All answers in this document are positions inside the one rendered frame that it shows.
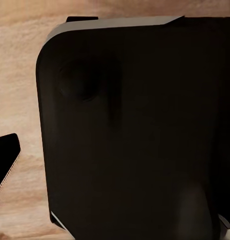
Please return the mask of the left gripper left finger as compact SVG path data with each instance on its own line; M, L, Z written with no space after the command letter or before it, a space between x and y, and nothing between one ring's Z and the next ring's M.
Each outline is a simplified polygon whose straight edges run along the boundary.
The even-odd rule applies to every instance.
M0 185L20 152L20 142L16 133L0 136Z

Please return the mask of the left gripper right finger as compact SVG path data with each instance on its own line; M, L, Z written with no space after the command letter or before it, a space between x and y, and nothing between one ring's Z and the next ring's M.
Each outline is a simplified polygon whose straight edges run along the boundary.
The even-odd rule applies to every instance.
M230 165L230 133L224 133L220 143L220 152Z

